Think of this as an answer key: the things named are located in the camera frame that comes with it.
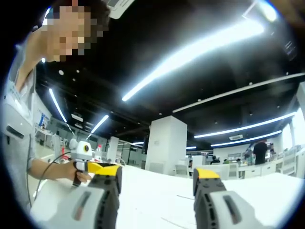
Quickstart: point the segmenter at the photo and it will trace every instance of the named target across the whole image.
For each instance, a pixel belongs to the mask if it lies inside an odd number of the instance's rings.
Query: hand
[[[77,171],[77,169],[74,167],[73,165],[74,160],[71,160],[70,162],[63,164],[64,166],[64,177],[73,181],[74,180],[74,176],[75,176],[75,172]],[[84,174],[82,172],[77,172],[76,173],[77,178],[83,182],[86,183],[87,180],[91,180],[91,176]]]

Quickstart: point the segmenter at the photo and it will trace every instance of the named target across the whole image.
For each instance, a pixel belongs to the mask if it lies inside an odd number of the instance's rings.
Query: dark hair
[[[54,16],[50,15],[49,18],[59,18],[60,6],[72,6],[72,0],[56,0],[51,5]],[[90,12],[91,19],[96,20],[96,24],[91,25],[91,36],[96,37],[98,32],[108,31],[110,9],[104,1],[78,0],[78,6],[84,6],[85,12]]]

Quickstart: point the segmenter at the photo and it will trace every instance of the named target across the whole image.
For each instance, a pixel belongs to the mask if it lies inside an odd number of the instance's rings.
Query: black cable
[[[59,159],[60,157],[62,157],[62,156],[65,155],[65,154],[69,154],[69,153],[70,153],[70,152],[67,152],[67,153],[64,153],[64,154],[59,155],[59,156],[58,156],[57,158],[55,158],[55,159],[46,167],[46,169],[43,171],[42,176],[40,177],[39,182],[38,182],[38,185],[37,185],[37,188],[36,188],[36,195],[35,195],[34,200],[36,200],[36,198],[37,198],[37,196],[38,196],[38,189],[39,189],[39,186],[40,186],[40,182],[41,182],[41,180],[43,179],[43,176],[44,176],[44,174],[46,173],[46,171],[48,170],[48,168],[49,168],[53,163],[55,163],[55,161],[56,161],[57,159]]]
[[[30,151],[31,151],[31,135],[30,135],[30,143],[29,143],[28,158],[27,158],[27,168],[26,168],[26,182],[27,182],[28,198],[29,198],[29,203],[30,203],[30,208],[31,208],[32,203],[31,203],[30,191],[29,191],[29,173],[28,173]]]

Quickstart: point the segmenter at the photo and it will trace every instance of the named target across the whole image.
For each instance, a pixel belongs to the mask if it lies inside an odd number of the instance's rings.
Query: white column
[[[295,146],[295,130],[294,130],[294,125],[292,124],[292,120],[289,123],[290,126],[290,132],[291,132],[291,139],[292,139],[292,146]]]
[[[187,124],[173,116],[152,121],[145,169],[151,163],[163,164],[164,174],[173,175],[179,160],[185,160]]]
[[[107,151],[107,159],[111,159],[111,162],[115,162],[116,152],[118,150],[119,139],[117,137],[111,137]]]
[[[299,88],[297,89],[296,97],[299,101],[300,107],[303,112],[303,117],[305,119],[305,82],[299,84]]]

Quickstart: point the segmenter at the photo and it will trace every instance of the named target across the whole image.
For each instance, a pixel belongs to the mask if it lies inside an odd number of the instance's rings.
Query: desk
[[[304,180],[278,173],[223,183],[252,205],[263,225],[274,227],[291,211],[291,204],[304,188]],[[46,182],[31,215],[39,221],[48,220],[71,191],[71,184],[65,179]],[[116,228],[196,229],[193,203],[192,179],[125,166]]]
[[[42,134],[44,134],[44,147],[46,147],[46,136],[51,136],[52,134],[46,130],[42,130],[41,128],[39,127],[36,127],[36,131],[35,131],[35,136],[37,134],[37,132],[40,132]]]
[[[296,177],[298,178],[304,178],[305,175],[305,148],[301,149],[299,152],[295,155],[295,162],[296,162]],[[238,171],[244,173],[247,170],[252,170],[256,167],[261,167],[268,165],[269,163],[276,164],[276,168],[281,168],[283,163],[283,158],[264,163],[262,165],[257,166],[240,166],[238,167]]]

